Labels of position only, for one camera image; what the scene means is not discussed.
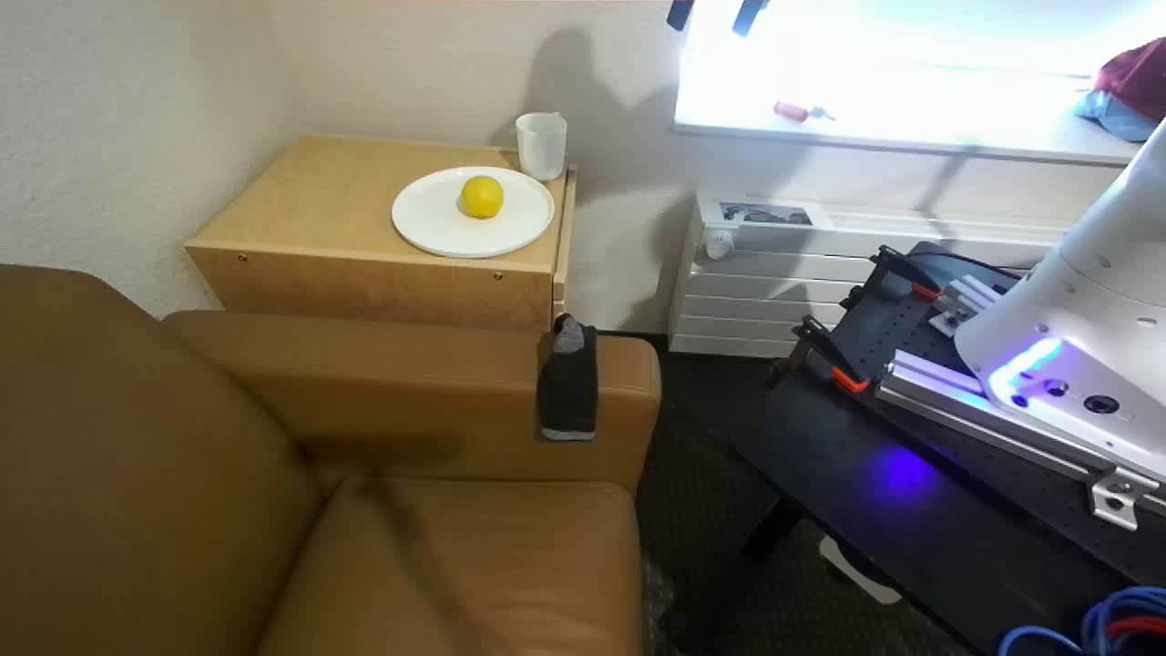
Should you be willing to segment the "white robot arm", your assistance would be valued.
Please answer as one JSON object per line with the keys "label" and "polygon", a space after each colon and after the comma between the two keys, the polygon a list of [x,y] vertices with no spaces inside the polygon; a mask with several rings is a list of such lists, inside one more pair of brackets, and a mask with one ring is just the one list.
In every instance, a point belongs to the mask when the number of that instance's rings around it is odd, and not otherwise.
{"label": "white robot arm", "polygon": [[954,333],[987,395],[1124,459],[1166,429],[1166,125],[1064,241]]}

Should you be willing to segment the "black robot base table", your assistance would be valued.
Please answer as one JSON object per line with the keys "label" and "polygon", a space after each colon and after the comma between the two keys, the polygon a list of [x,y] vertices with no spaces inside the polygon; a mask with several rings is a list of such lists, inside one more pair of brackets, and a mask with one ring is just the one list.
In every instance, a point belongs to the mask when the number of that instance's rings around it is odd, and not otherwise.
{"label": "black robot base table", "polygon": [[1164,519],[1112,530],[1086,513],[1081,480],[902,411],[868,380],[828,377],[834,360],[868,377],[902,348],[947,356],[925,327],[928,288],[962,269],[945,249],[883,254],[842,326],[805,334],[801,360],[740,416],[734,452],[778,508],[704,589],[704,623],[722,620],[795,521],[820,524],[977,654],[1038,654],[1050,627],[1079,623],[1107,593],[1166,584]]}

